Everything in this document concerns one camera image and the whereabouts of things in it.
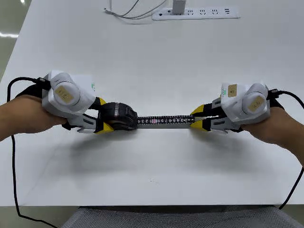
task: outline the gray floor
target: gray floor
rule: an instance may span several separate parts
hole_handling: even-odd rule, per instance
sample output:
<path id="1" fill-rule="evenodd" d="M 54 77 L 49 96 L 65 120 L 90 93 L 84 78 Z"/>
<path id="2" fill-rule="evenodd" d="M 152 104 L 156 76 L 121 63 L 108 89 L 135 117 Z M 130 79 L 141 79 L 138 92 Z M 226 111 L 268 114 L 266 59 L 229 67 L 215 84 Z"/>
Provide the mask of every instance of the gray floor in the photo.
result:
<path id="1" fill-rule="evenodd" d="M 14 48 L 30 0 L 1 0 L 0 4 L 0 79 Z M 22 207 L 23 214 L 61 226 L 77 207 Z M 284 211 L 304 224 L 304 205 L 288 205 Z M 46 226 L 18 218 L 14 207 L 0 207 L 0 228 L 45 228 Z"/>

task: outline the electrical outlet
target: electrical outlet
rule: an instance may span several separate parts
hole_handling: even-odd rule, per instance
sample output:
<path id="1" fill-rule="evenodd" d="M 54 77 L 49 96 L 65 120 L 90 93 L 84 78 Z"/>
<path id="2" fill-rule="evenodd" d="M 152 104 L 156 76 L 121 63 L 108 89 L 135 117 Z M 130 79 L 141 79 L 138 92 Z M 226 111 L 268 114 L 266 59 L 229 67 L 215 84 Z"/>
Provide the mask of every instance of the electrical outlet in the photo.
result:
<path id="1" fill-rule="evenodd" d="M 185 8 L 184 14 L 172 14 L 172 8 L 153 13 L 153 20 L 224 19 L 240 18 L 237 7 Z"/>

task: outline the hand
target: hand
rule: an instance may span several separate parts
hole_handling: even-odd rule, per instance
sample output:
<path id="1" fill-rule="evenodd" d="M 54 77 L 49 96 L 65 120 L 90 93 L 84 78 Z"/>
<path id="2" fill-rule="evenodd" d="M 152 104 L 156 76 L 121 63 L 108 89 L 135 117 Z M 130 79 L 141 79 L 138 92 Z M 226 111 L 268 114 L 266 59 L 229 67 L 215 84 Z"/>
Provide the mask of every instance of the hand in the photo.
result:
<path id="1" fill-rule="evenodd" d="M 279 107 L 270 109 L 270 117 L 260 123 L 243 125 L 254 137 L 266 143 L 288 148 L 304 132 L 304 126 Z"/>
<path id="2" fill-rule="evenodd" d="M 9 115 L 6 118 L 13 134 L 38 133 L 67 122 L 65 118 L 48 113 L 42 107 L 41 99 L 34 96 L 22 95 L 0 108 L 4 110 L 2 115 Z"/>

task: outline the black wire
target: black wire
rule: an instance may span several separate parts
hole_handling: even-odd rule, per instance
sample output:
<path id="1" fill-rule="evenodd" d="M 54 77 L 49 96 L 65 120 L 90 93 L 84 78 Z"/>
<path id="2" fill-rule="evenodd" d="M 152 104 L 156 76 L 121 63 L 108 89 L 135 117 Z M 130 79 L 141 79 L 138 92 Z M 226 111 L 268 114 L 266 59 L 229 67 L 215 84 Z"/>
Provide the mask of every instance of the black wire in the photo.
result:
<path id="1" fill-rule="evenodd" d="M 291 93 L 291 92 L 288 92 L 288 91 L 278 91 L 277 94 L 278 94 L 278 95 L 287 94 L 287 95 L 292 96 L 294 99 L 296 99 L 296 100 L 300 103 L 300 105 L 301 105 L 302 108 L 304 109 L 304 103 L 303 103 L 303 101 L 302 101 L 297 95 L 295 95 L 295 94 L 293 94 L 293 93 Z M 279 209 L 282 209 L 282 208 L 287 204 L 287 202 L 290 200 L 290 198 L 291 198 L 293 192 L 295 191 L 296 186 L 298 185 L 298 183 L 300 182 L 300 179 L 301 179 L 302 176 L 303 176 L 303 173 L 304 173 L 304 168 L 302 167 L 302 169 L 301 169 L 301 171 L 300 171 L 300 174 L 299 174 L 298 178 L 296 179 L 296 181 L 295 181 L 293 187 L 291 188 L 291 190 L 290 190 L 290 192 L 289 192 L 289 194 L 288 194 L 286 200 L 284 201 L 284 203 L 282 203 L 282 205 L 279 207 Z"/>
<path id="2" fill-rule="evenodd" d="M 34 82 L 36 83 L 38 80 L 37 79 L 34 79 L 34 78 L 30 78 L 30 77 L 17 77 L 15 79 L 13 79 L 9 85 L 8 85 L 8 94 L 7 94 L 7 102 L 10 101 L 10 91 L 11 91 L 11 87 L 12 85 L 17 82 L 17 81 L 31 81 L 31 82 Z M 28 219 L 28 220 L 31 220 L 31 221 L 34 221 L 34 222 L 41 222 L 41 223 L 44 223 L 50 227 L 53 227 L 53 228 L 58 228 L 46 221 L 43 221 L 43 220 L 40 220 L 40 219 L 35 219 L 35 218 L 31 218 L 31 217 L 28 217 L 28 216 L 24 216 L 24 215 L 21 215 L 20 213 L 20 208 L 19 208 L 19 204 L 18 204 L 18 198 L 17 198 L 17 180 L 16 180 L 16 142 L 15 142 L 15 137 L 14 135 L 11 136 L 11 142 L 12 142 L 12 150 L 13 150 L 13 153 L 12 153 L 12 169 L 13 169 L 13 188 L 14 188 L 14 200 L 15 200 L 15 206 L 16 206 L 16 211 L 17 211 L 17 214 L 19 217 L 23 218 L 23 219 Z"/>

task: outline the white plastic housing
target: white plastic housing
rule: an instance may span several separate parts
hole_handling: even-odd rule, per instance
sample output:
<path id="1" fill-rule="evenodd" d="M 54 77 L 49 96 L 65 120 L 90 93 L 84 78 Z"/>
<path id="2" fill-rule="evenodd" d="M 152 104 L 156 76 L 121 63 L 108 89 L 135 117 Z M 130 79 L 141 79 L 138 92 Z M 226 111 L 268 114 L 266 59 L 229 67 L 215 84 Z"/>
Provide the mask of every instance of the white plastic housing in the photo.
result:
<path id="1" fill-rule="evenodd" d="M 84 114 L 95 101 L 95 88 L 90 76 L 52 70 L 45 79 L 51 82 L 52 88 L 43 92 L 42 106 L 53 115 L 73 118 Z"/>
<path id="2" fill-rule="evenodd" d="M 268 88 L 264 84 L 240 85 L 223 83 L 221 107 L 236 124 L 258 123 L 270 116 Z"/>

